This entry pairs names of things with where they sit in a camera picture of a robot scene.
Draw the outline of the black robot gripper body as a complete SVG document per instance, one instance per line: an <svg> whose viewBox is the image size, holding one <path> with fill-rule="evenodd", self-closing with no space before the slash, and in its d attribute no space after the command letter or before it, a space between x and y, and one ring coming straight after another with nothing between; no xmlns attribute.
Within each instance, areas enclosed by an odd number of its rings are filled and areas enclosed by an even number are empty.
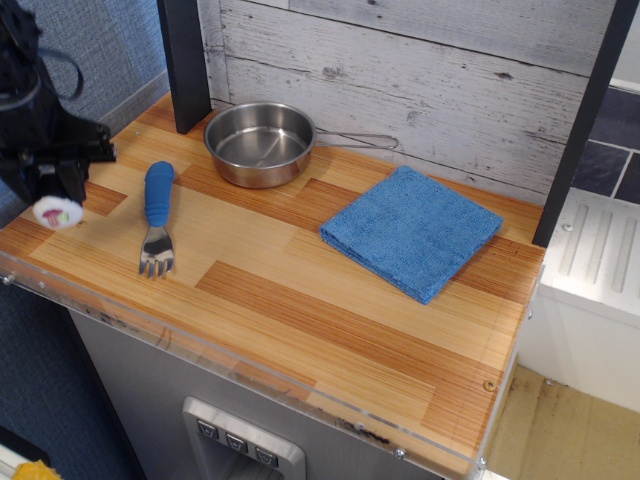
<svg viewBox="0 0 640 480"><path fill-rule="evenodd" d="M109 162L116 159L111 132L103 124L74 116L48 94L1 95L1 171L64 160Z"/></svg>

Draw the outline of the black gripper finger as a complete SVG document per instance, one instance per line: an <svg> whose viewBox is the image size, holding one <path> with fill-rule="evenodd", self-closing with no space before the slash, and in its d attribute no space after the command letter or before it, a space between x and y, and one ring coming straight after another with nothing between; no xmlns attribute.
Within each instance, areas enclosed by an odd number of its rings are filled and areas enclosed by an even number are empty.
<svg viewBox="0 0 640 480"><path fill-rule="evenodd" d="M24 202L34 204L39 198L38 181L39 170L26 169L2 169L1 179Z"/></svg>
<svg viewBox="0 0 640 480"><path fill-rule="evenodd" d="M80 160L64 160L55 166L55 172L66 196L82 205L86 200L88 165Z"/></svg>

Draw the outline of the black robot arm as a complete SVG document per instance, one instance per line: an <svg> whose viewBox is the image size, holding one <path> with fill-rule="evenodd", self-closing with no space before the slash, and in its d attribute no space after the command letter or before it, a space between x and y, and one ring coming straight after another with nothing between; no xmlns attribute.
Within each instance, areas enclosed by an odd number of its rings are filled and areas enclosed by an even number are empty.
<svg viewBox="0 0 640 480"><path fill-rule="evenodd" d="M89 165L116 150L109 127L64 109L43 58L72 59L40 48L40 35L32 12L1 3L1 180L28 204L47 195L81 204Z"/></svg>

